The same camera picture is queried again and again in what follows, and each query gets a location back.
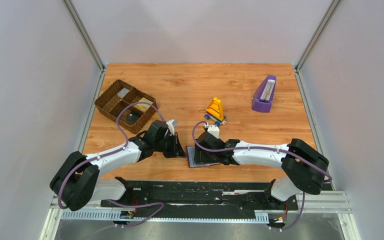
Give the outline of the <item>red leather card holder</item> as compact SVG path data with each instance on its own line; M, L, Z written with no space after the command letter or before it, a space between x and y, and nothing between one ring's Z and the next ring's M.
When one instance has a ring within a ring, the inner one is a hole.
M196 149L195 146L188 145L186 147L186 159L190 168L209 167L220 165L219 162L206 162L203 160L202 151Z

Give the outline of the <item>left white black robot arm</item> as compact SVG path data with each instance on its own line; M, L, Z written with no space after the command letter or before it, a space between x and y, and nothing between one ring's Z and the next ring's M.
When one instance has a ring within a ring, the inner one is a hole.
M79 151L70 153L49 184L57 195L58 206L74 212L89 202L120 200L128 189L126 181L103 179L105 174L138 163L154 153L162 153L167 159L184 157L186 154L175 131L177 125L176 119L155 120L148 130L122 145L86 155Z

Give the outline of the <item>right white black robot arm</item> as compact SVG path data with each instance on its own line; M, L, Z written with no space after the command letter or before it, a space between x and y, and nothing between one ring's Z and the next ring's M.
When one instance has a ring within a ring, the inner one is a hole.
M253 144L239 139L222 141L205 131L194 140L199 162L223 165L260 165L281 169L285 176L274 179L267 194L285 202L300 192L319 195L329 160L305 141L294 138L280 145Z

